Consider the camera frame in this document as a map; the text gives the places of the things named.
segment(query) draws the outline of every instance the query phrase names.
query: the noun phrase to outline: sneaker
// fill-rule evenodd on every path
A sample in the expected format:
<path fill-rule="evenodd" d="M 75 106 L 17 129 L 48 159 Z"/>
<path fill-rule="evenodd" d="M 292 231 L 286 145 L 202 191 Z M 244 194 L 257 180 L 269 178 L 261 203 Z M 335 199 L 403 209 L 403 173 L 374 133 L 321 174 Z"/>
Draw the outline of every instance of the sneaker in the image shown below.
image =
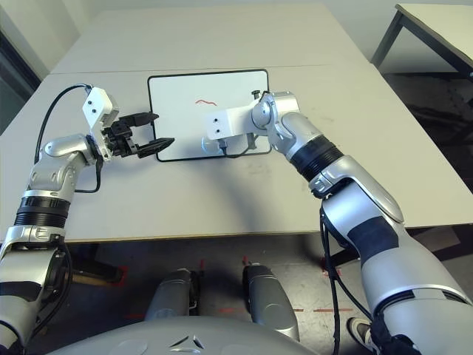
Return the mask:
<path fill-rule="evenodd" d="M 373 354 L 379 354 L 378 347 L 371 340 L 370 326 L 371 323 L 362 318 L 349 318 L 347 321 L 347 330 L 352 338 Z"/>

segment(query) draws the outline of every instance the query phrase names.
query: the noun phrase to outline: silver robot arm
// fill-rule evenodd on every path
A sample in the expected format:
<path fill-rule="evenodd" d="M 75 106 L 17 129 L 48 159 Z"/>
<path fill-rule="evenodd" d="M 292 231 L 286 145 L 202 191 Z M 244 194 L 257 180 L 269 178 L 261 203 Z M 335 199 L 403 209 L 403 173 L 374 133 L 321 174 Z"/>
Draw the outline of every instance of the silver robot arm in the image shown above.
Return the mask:
<path fill-rule="evenodd" d="M 72 266 L 64 227 L 74 193 L 84 192 L 76 190 L 82 169 L 98 166 L 99 172 L 102 163 L 114 155 L 143 158 L 174 141 L 159 138 L 143 146 L 134 143 L 130 127 L 149 124 L 157 115 L 144 112 L 116 120 L 116 103 L 97 87 L 89 92 L 83 111 L 91 135 L 71 135 L 44 145 L 31 170 L 14 226 L 7 230 L 1 246 L 0 352 L 12 345 L 15 351 L 25 348 L 41 322 L 52 314 L 38 324 L 40 310 L 56 300 L 60 306 L 61 290 L 67 294 Z M 99 173 L 97 183 L 97 188 L 88 192 L 100 187 Z"/>
<path fill-rule="evenodd" d="M 251 120 L 323 198 L 329 232 L 359 253 L 378 347 L 387 350 L 391 334 L 410 339 L 424 355 L 470 354 L 472 302 L 439 260 L 407 234 L 394 198 L 300 113 L 290 92 L 263 95 Z"/>

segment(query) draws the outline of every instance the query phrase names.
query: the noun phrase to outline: black bolt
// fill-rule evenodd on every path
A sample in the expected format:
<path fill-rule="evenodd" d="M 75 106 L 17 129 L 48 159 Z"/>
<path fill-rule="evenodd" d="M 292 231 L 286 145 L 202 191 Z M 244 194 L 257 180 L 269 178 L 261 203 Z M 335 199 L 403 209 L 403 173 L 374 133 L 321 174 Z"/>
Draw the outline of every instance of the black bolt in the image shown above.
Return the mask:
<path fill-rule="evenodd" d="M 252 96 L 253 96 L 255 99 L 259 98 L 259 93 L 260 93 L 259 90 L 254 90 L 254 91 L 251 92 Z"/>

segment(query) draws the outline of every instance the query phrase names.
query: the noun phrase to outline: table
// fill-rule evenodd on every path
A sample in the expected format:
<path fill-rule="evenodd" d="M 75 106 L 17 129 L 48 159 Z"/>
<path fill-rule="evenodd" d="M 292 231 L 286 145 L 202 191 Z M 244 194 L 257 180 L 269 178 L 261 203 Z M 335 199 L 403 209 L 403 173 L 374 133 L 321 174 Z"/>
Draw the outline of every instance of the table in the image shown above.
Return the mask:
<path fill-rule="evenodd" d="M 397 4 L 397 13 L 371 59 L 379 67 L 403 27 L 473 81 L 473 6 Z"/>
<path fill-rule="evenodd" d="M 297 12 L 302 18 L 312 13 L 320 21 L 301 21 L 300 26 L 309 26 L 304 30 L 314 35 L 322 30 L 319 28 L 322 26 L 325 33 L 333 32 L 333 36 L 317 35 L 315 39 L 320 42 L 313 41 L 313 46 L 307 46 L 303 41 L 294 44 L 292 35 L 270 37 L 264 47 L 268 49 L 267 56 L 255 53 L 255 64 L 251 65 L 247 55 L 240 55 L 240 60 L 230 55 L 226 69 L 265 68 L 271 90 L 291 90 L 303 113 L 342 152 L 354 156 L 395 196 L 403 209 L 406 226 L 473 222 L 472 194 L 377 69 L 367 63 L 324 7 L 314 4 L 295 7 L 242 5 L 212 7 L 208 11 L 223 16 L 227 11 L 238 10 L 251 18 L 254 14 L 251 9 L 263 7 L 268 10 L 266 13 L 293 13 L 294 18 Z M 102 14 L 54 73 L 41 83 L 0 137 L 2 236 L 14 221 L 33 162 L 36 135 L 43 115 L 65 86 L 87 82 L 102 87 L 115 97 L 120 114 L 127 115 L 149 110 L 146 79 L 151 75 L 223 69 L 226 63 L 223 55 L 210 58 L 211 65 L 205 69 L 201 67 L 204 63 L 199 62 L 198 55 L 194 67 L 191 67 L 190 58 L 176 58 L 176 63 L 172 63 L 176 52 L 182 50 L 174 41 L 166 44 L 164 38 L 160 39 L 162 50 L 159 58 L 153 57 L 155 61 L 149 60 L 147 47 L 138 44 L 130 45 L 146 55 L 116 56 L 123 50 L 115 47 L 117 39 L 112 34 L 124 35 L 127 31 L 121 29 L 123 21 L 112 21 L 111 18 L 127 18 L 129 31 L 138 31 L 143 29 L 142 22 L 148 24 L 148 29 L 152 27 L 145 21 L 150 13 L 167 17 L 179 10 L 189 11 L 139 10 Z M 231 21 L 230 17 L 223 18 L 225 23 Z M 247 23 L 241 17 L 232 21 Z M 228 26 L 237 28 L 236 24 Z M 305 36 L 302 29 L 300 33 L 301 37 Z M 236 34 L 229 33 L 229 38 L 237 41 Z M 103 42 L 102 52 L 109 56 L 87 51 L 89 41 L 91 49 Z M 211 50 L 209 44 L 203 42 L 202 45 Z M 248 48 L 256 45 L 248 42 Z M 246 53 L 245 43 L 240 42 L 240 53 Z M 299 47 L 299 50 L 297 55 L 288 55 L 282 47 L 292 50 Z M 90 53 L 90 60 L 84 60 L 83 51 Z M 231 46 L 220 51 L 236 55 Z M 60 101 L 48 124 L 44 142 L 86 132 L 86 121 L 81 113 L 83 102 L 84 94 L 80 90 Z M 137 143 L 151 139 L 151 131 L 141 128 L 135 131 Z M 94 169 L 84 170 L 78 185 L 86 189 L 94 183 Z M 161 163 L 153 157 L 142 160 L 133 156 L 116 158 L 103 168 L 102 187 L 97 194 L 75 196 L 67 221 L 67 241 L 307 233 L 319 230 L 319 207 L 320 201 L 311 196 L 307 182 L 277 152 L 233 160 L 171 163 Z"/>
<path fill-rule="evenodd" d="M 246 4 L 102 12 L 52 73 L 366 62 L 322 4 Z"/>

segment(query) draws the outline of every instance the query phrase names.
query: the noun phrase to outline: white wall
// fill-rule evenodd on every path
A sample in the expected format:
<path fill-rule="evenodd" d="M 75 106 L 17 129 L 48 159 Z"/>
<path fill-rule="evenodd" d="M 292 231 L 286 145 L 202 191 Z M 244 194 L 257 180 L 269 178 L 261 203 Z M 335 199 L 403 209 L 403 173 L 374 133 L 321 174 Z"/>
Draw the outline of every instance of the white wall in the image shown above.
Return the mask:
<path fill-rule="evenodd" d="M 302 0 L 324 2 L 367 58 L 371 58 L 395 14 L 391 0 Z M 0 0 L 0 28 L 40 77 L 62 58 L 88 23 L 102 10 L 208 6 L 290 0 Z M 469 4 L 473 0 L 414 0 Z M 262 23 L 268 21 L 262 13 Z M 395 42 L 381 70 L 428 72 L 453 70 L 406 30 Z"/>
<path fill-rule="evenodd" d="M 0 0 L 0 30 L 44 78 L 95 17 L 86 1 Z"/>

